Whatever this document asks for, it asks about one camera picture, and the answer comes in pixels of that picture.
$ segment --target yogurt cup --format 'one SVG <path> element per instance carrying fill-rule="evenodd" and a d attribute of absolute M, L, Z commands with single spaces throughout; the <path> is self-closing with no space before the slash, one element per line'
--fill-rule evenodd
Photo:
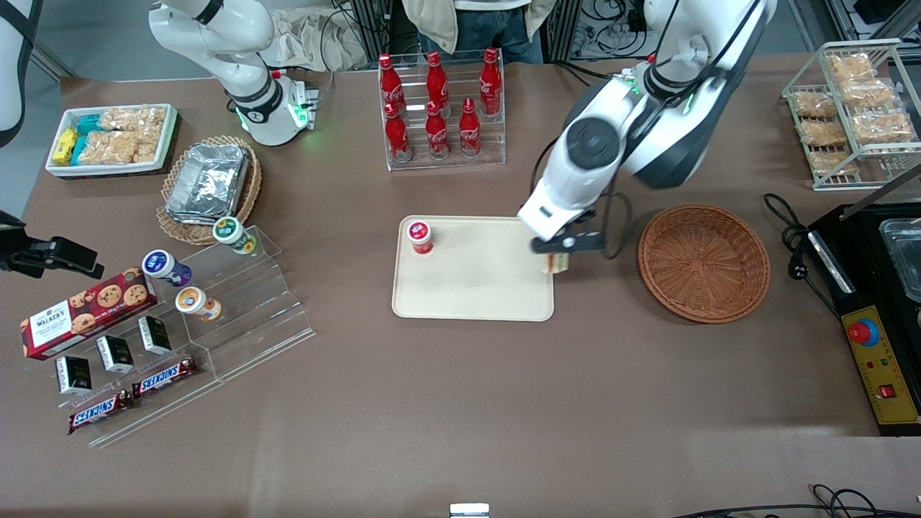
<path fill-rule="evenodd" d="M 200 288 L 189 286 L 176 295 L 176 309 L 185 314 L 198 315 L 205 322 L 221 316 L 223 307 L 215 299 L 208 298 Z"/>
<path fill-rule="evenodd" d="M 249 255 L 255 252 L 256 237 L 250 234 L 239 222 L 239 219 L 233 216 L 224 216 L 215 222 L 211 228 L 211 235 L 217 242 L 225 244 L 240 255 Z"/>
<path fill-rule="evenodd" d="M 163 279 L 176 288 L 181 288 L 192 280 L 192 269 L 177 261 L 172 253 L 165 250 L 155 250 L 145 255 L 141 269 L 149 276 Z"/>
<path fill-rule="evenodd" d="M 432 251 L 432 228 L 422 219 L 417 219 L 406 228 L 406 237 L 413 244 L 416 253 L 426 254 Z"/>

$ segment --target jeans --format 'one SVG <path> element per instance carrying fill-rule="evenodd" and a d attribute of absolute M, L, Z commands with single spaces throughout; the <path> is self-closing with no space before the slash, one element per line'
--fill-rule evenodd
<path fill-rule="evenodd" d="M 508 11 L 457 11 L 458 44 L 454 50 L 478 51 L 486 47 L 502 47 L 502 56 L 506 63 L 543 63 L 541 33 L 535 32 L 534 41 L 528 41 L 528 32 L 524 26 L 526 8 Z M 421 32 L 418 36 L 423 52 L 439 51 L 443 58 L 454 57 Z"/>

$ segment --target red-capped container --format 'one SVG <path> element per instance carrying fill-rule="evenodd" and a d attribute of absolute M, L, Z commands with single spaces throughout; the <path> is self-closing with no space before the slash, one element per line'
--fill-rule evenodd
<path fill-rule="evenodd" d="M 433 100 L 426 105 L 428 118 L 426 119 L 426 136 L 428 136 L 428 152 L 435 160 L 443 160 L 450 154 L 448 145 L 448 126 L 441 116 L 441 110 Z"/>
<path fill-rule="evenodd" d="M 406 98 L 402 93 L 402 81 L 393 70 L 393 62 L 390 54 L 381 54 L 378 58 L 380 66 L 380 92 L 384 95 L 384 102 L 390 103 L 397 109 L 397 113 L 403 117 L 406 114 Z"/>
<path fill-rule="evenodd" d="M 460 117 L 460 152 L 467 159 L 475 159 L 480 156 L 480 119 L 476 116 L 473 99 L 463 100 Z"/>
<path fill-rule="evenodd" d="M 499 72 L 499 51 L 494 47 L 486 49 L 483 57 L 483 71 L 480 72 L 480 100 L 483 113 L 489 117 L 502 109 L 502 73 Z"/>
<path fill-rule="evenodd" d="M 413 244 L 413 250 L 416 253 L 426 254 L 432 251 L 435 246 L 432 243 L 432 228 L 422 219 L 417 219 L 409 224 L 406 228 L 406 237 Z"/>
<path fill-rule="evenodd" d="M 451 116 L 451 105 L 448 94 L 448 75 L 441 66 L 441 55 L 438 51 L 432 51 L 426 54 L 426 60 L 428 61 L 428 76 L 426 77 L 428 99 L 438 106 L 441 116 L 447 119 Z"/>
<path fill-rule="evenodd" d="M 384 133 L 387 134 L 387 142 L 391 145 L 391 156 L 400 163 L 410 161 L 413 159 L 413 147 L 409 145 L 406 123 L 400 118 L 397 107 L 392 103 L 384 105 L 384 114 L 387 115 Z"/>

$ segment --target purple-labeled bottle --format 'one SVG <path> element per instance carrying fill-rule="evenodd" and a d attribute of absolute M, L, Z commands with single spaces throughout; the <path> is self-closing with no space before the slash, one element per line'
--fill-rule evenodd
<path fill-rule="evenodd" d="M 165 250 L 155 250 L 145 255 L 141 268 L 149 276 L 161 278 L 176 288 L 181 288 L 192 280 L 192 269 L 177 261 Z"/>

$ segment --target white tray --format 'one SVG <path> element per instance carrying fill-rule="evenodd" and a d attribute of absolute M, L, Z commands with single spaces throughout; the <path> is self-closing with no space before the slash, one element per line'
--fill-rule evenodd
<path fill-rule="evenodd" d="M 406 228 L 422 219 L 434 248 L 413 251 Z M 409 216 L 400 223 L 393 312 L 403 318 L 543 322 L 554 314 L 554 276 L 517 218 Z"/>
<path fill-rule="evenodd" d="M 166 110 L 166 119 L 163 121 L 163 129 L 160 130 L 160 140 L 157 144 L 157 153 L 153 161 L 138 162 L 134 164 L 111 164 L 98 166 L 59 166 L 52 160 L 52 153 L 57 146 L 58 140 L 64 134 L 67 127 L 76 128 L 76 122 L 84 115 L 102 115 L 109 108 L 131 108 L 141 109 L 145 106 L 156 106 Z M 54 134 L 51 149 L 48 151 L 48 158 L 45 160 L 45 169 L 54 176 L 60 178 L 89 178 L 93 176 L 118 176 L 122 174 L 137 174 L 147 171 L 156 171 L 163 167 L 169 152 L 169 143 L 172 141 L 173 130 L 176 128 L 176 109 L 171 104 L 126 104 L 122 106 L 99 106 L 95 108 L 74 108 L 64 111 L 61 117 L 61 123 L 58 124 L 57 133 Z"/>

